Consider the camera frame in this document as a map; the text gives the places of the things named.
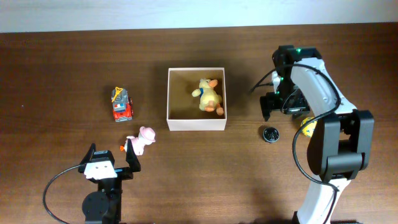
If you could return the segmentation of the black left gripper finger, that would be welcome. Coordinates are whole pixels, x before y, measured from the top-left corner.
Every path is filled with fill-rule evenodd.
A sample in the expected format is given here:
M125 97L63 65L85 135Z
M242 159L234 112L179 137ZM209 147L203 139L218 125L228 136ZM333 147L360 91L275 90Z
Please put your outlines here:
M134 148L132 146L132 142L130 139L127 140L127 149L126 149L126 162L129 164L132 172L140 172L141 164L134 153Z
M84 158L81 160L80 164L81 165L87 164L91 160L95 151L96 151L96 145L95 145L95 143L92 143L88 152L86 153Z

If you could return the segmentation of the small black round lid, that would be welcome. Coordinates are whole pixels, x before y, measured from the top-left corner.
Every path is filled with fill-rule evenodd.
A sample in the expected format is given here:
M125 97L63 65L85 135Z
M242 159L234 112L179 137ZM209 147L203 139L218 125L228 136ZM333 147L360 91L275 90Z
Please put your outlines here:
M274 127L266 127L262 132L262 137L265 142L275 143L279 140L279 131Z

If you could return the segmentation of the red grey toy truck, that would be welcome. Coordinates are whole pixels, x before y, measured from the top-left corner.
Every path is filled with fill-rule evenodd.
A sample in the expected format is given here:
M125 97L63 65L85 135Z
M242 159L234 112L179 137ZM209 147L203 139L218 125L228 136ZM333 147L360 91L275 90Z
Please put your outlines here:
M133 119L132 100L126 89L116 87L112 91L111 102L115 122L130 121Z

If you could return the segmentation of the yellow plush duck toy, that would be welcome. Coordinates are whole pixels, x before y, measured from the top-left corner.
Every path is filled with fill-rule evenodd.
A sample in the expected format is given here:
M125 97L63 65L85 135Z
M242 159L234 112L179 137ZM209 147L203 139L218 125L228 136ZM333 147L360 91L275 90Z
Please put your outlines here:
M201 111L216 111L219 116L224 115L224 109L221 106L223 102L222 96L214 91L214 87L218 85L217 80L202 78L199 88L192 91L193 97L200 97L199 109Z

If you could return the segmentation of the pink cardboard box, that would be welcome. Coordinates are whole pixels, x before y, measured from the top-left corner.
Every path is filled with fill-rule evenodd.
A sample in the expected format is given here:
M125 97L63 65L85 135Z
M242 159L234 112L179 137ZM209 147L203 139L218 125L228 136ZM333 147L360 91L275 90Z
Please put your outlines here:
M200 97L193 97L192 91L202 78L218 81L214 91L222 96L224 115L199 109ZM227 122L224 68L169 68L166 120L170 131L223 131Z

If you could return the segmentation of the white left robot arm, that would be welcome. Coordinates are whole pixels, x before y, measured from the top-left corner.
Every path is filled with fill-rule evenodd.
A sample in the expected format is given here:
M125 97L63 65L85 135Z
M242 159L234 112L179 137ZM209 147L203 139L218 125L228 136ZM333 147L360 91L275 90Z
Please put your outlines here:
M80 162L78 172L98 186L82 203L86 224L119 223L121 221L122 182L132 180L141 170L131 140L127 141L127 167L115 168L111 151L97 151L93 143Z

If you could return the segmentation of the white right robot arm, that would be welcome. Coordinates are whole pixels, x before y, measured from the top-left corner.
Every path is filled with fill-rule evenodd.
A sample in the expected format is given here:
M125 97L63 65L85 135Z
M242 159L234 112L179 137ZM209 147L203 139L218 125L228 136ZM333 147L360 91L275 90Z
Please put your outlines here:
M374 117L339 91L315 47L281 45L272 61L274 90L260 98L263 118L268 120L276 110L295 117L312 112L314 117L298 129L293 144L307 125L315 123L307 147L311 172L297 167L310 185L292 223L330 223L342 191L369 164Z

